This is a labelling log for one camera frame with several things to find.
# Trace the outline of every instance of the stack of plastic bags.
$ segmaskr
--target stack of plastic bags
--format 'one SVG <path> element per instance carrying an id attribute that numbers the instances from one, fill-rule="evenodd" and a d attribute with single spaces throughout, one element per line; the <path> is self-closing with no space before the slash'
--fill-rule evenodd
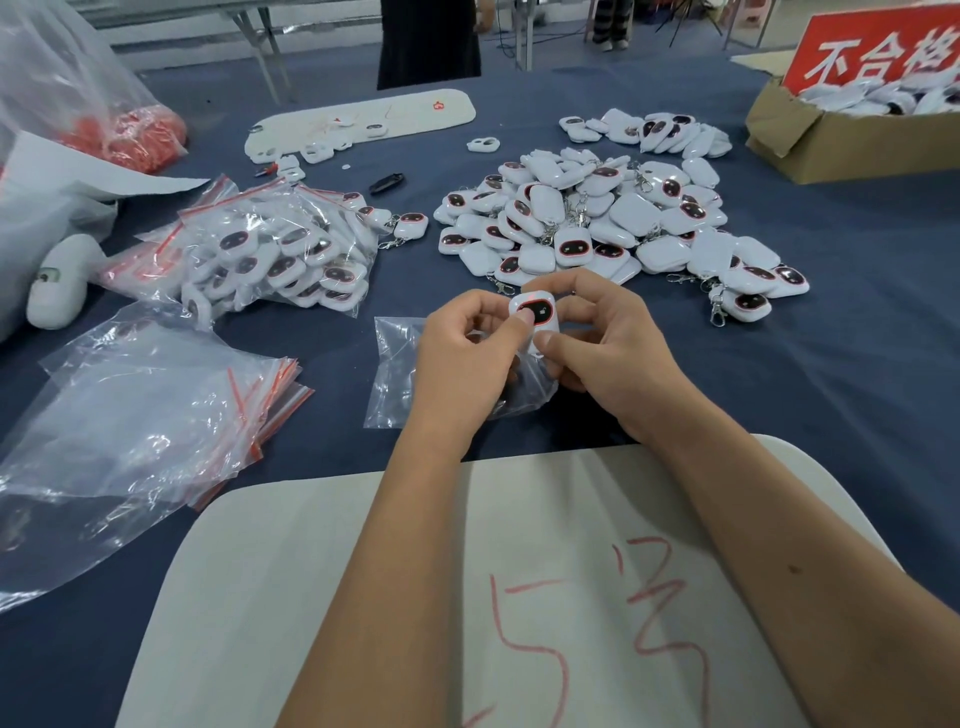
<path id="1" fill-rule="evenodd" d="M 232 349 L 174 306 L 134 303 L 41 365 L 0 462 L 0 612 L 206 504 L 312 394 L 295 359 Z"/>

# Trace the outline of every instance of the white foam mat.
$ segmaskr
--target white foam mat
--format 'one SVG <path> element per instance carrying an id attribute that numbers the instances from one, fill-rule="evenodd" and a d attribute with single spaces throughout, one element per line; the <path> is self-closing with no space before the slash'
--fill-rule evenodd
<path id="1" fill-rule="evenodd" d="M 757 437 L 893 559 L 823 467 Z M 167 573 L 117 726 L 272 728 L 380 476 L 215 501 Z M 684 494 L 646 449 L 485 460 L 463 478 L 451 726 L 807 725 Z"/>

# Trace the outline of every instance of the black skirt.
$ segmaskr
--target black skirt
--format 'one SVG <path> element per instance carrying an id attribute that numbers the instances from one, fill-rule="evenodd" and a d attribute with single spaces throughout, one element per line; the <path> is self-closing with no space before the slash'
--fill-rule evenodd
<path id="1" fill-rule="evenodd" d="M 377 88 L 480 75 L 473 0 L 380 0 L 383 48 Z"/>

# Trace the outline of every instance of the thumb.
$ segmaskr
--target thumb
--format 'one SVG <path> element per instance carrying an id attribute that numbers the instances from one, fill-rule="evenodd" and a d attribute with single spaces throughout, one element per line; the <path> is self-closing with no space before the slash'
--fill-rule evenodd
<path id="1" fill-rule="evenodd" d="M 534 345 L 550 361 L 566 367 L 580 376 L 593 354 L 593 344 L 575 339 L 557 331 L 539 331 L 534 336 Z"/>
<path id="2" fill-rule="evenodd" d="M 485 344 L 490 348 L 509 355 L 513 360 L 514 354 L 530 339 L 534 329 L 534 312 L 528 308 L 521 308 L 494 331 Z"/>

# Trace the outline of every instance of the white plastic bag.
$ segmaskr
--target white plastic bag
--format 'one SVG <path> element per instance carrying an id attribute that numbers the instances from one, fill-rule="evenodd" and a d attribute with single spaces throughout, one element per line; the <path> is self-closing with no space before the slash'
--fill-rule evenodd
<path id="1" fill-rule="evenodd" d="M 0 3 L 0 161 L 20 130 L 138 172 L 186 154 L 186 126 L 64 0 Z"/>

